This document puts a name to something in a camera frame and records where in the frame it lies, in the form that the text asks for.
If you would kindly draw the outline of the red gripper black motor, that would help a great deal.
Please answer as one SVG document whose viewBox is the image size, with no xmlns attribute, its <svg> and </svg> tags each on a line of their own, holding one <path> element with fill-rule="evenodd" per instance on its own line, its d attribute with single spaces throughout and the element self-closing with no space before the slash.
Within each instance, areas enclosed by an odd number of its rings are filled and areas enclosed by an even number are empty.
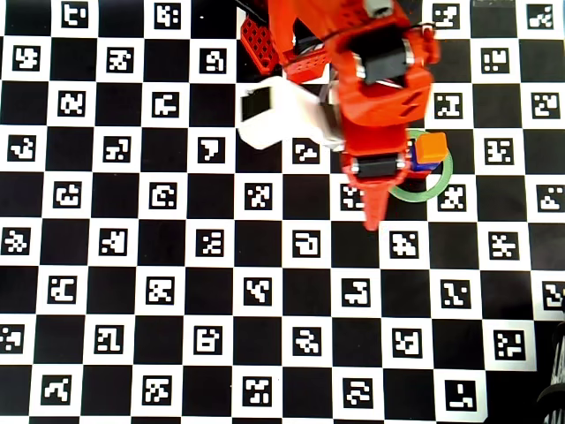
<svg viewBox="0 0 565 424">
<path fill-rule="evenodd" d="M 339 74 L 342 169 L 350 186 L 362 192 L 368 231 L 378 229 L 387 212 L 389 190 L 406 178 L 406 130 L 424 117 L 432 83 L 428 70 L 376 78 L 367 72 Z"/>
</svg>

